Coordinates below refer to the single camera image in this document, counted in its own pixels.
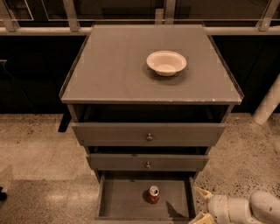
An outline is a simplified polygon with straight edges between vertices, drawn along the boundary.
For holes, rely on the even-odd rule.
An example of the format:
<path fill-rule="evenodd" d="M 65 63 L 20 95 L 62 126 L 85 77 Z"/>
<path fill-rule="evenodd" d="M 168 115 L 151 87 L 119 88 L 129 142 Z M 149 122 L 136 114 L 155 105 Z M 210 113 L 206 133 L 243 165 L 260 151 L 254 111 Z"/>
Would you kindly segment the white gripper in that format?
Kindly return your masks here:
<path fill-rule="evenodd" d="M 209 213 L 198 213 L 188 224 L 229 224 L 228 197 L 213 195 L 208 190 L 195 187 L 195 192 L 207 203 Z"/>

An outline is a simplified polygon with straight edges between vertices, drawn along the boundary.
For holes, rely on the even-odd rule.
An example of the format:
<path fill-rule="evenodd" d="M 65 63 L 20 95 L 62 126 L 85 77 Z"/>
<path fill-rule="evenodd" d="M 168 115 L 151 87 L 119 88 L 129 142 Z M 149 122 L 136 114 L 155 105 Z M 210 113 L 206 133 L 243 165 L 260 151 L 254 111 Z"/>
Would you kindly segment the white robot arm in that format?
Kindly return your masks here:
<path fill-rule="evenodd" d="M 268 192 L 254 191 L 244 199 L 195 190 L 206 202 L 207 212 L 198 213 L 189 224 L 280 224 L 280 199 Z"/>

